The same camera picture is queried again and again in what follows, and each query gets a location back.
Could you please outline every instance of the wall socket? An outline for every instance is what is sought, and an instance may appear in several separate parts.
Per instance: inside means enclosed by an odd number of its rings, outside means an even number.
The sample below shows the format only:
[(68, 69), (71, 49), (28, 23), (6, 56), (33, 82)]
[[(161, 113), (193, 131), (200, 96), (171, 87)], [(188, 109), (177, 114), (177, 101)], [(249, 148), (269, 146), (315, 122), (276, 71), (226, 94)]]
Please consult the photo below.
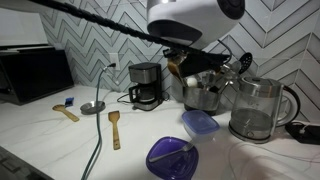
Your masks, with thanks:
[(120, 71), (121, 68), (118, 53), (109, 53), (109, 58), (111, 63), (116, 63), (115, 70)]

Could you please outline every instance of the kitchen counter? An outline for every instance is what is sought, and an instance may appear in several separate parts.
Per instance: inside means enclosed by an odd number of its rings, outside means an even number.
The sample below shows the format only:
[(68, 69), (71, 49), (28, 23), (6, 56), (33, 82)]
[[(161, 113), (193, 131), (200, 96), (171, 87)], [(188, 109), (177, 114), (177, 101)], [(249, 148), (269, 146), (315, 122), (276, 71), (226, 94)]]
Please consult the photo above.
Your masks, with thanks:
[[(54, 179), (81, 179), (98, 136), (96, 115), (82, 115), (80, 107), (95, 100), (95, 93), (95, 88), (75, 86), (23, 106), (0, 104), (0, 146)], [(144, 112), (117, 103), (122, 95), (100, 90), (99, 100), (106, 103), (100, 115), (103, 144), (89, 179), (159, 179), (147, 169), (145, 158), (162, 137), (190, 140), (181, 121), (183, 104), (165, 101)], [(52, 110), (68, 97), (75, 98), (68, 110), (78, 122)], [(115, 151), (108, 112), (116, 110), (121, 149)], [(243, 142), (228, 130), (230, 112), (213, 118), (221, 129), (213, 141), (196, 145), (199, 163), (192, 179), (319, 179), (320, 146), (300, 144), (283, 129), (266, 144)]]

